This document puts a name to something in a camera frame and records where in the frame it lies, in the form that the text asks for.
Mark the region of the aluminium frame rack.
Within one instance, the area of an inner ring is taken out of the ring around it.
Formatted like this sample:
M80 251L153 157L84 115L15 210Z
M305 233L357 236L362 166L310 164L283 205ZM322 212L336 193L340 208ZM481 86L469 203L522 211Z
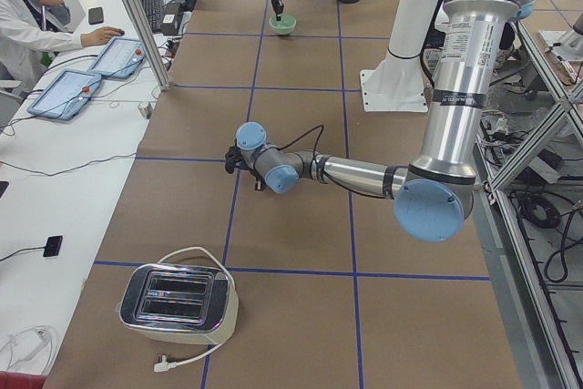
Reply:
M517 26L475 148L486 262L526 388L582 385L582 74L551 51L573 21Z

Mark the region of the aluminium frame post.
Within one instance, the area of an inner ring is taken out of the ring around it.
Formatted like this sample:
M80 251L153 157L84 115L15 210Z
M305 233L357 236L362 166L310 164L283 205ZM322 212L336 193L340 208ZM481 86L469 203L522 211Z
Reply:
M126 7L130 21L137 31L140 42L144 47L146 57L154 76L157 79L160 90L168 90L170 88L169 74L164 66L162 56L159 53L158 46L149 27L141 3L139 0L122 0L122 3L124 7Z

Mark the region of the green bowl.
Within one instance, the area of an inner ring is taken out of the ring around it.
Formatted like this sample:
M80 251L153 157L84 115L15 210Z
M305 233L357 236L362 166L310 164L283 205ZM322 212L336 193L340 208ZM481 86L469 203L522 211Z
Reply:
M297 20L292 15L273 15L269 19L270 29L277 36L289 36L297 26Z

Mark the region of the white and chrome toaster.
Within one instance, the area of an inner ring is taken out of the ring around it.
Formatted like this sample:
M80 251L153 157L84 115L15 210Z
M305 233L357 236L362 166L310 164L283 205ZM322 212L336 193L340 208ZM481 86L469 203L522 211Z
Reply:
M133 271L118 315L155 341L218 345L234 334L238 309L235 282L224 270L149 263Z

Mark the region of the far blue teach pendant tablet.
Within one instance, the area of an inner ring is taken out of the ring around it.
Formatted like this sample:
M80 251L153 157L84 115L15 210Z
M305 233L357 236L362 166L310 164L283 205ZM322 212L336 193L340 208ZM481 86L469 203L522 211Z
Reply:
M127 79L144 60L144 48L138 39L117 36L103 47L88 71L102 77Z

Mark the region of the near blue teach pendant tablet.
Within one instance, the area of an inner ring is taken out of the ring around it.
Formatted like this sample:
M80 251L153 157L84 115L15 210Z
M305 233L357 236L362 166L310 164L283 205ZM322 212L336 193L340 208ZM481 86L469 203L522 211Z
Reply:
M27 108L35 117L70 120L100 88L99 73L64 69Z

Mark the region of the person in white coat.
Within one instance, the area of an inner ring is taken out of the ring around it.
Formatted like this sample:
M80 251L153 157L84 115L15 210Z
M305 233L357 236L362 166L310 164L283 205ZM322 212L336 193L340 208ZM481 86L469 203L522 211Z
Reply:
M46 66L43 54L102 46L124 31L102 26L88 34L71 33L71 16L64 0L1 0L1 64L28 93Z

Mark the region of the blue teach pendant tablet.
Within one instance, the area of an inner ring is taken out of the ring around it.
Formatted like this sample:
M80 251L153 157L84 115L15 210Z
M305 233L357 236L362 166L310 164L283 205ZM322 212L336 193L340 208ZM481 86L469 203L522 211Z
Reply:
M144 60L144 48L138 39L117 36L103 47L88 71L102 77L127 79Z
M99 73L64 69L27 108L35 117L70 120L100 88Z

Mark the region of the black keyboard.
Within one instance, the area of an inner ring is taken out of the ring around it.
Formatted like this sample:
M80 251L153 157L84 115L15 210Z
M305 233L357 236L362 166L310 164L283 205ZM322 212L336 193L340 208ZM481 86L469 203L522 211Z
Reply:
M139 0L153 33L160 31L163 18L163 0Z

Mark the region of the small black square device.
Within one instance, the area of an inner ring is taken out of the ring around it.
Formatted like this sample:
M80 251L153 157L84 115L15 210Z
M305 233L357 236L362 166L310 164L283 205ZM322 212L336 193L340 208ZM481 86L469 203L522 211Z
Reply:
M48 237L46 240L46 245L43 249L43 257L44 258L56 257L60 252L62 241L63 241L62 235Z

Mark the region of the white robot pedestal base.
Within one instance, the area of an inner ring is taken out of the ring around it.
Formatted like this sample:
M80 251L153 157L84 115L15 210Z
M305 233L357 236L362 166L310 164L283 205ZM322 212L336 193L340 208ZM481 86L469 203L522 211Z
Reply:
M421 112L424 96L421 52L438 0L399 0L386 57L360 72L366 112Z

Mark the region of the black smartphone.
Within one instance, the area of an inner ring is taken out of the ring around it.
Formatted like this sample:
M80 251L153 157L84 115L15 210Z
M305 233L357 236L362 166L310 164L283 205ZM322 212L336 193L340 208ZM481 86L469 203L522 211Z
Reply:
M87 21L90 25L98 25L104 22L104 11L102 7L93 7L87 11Z

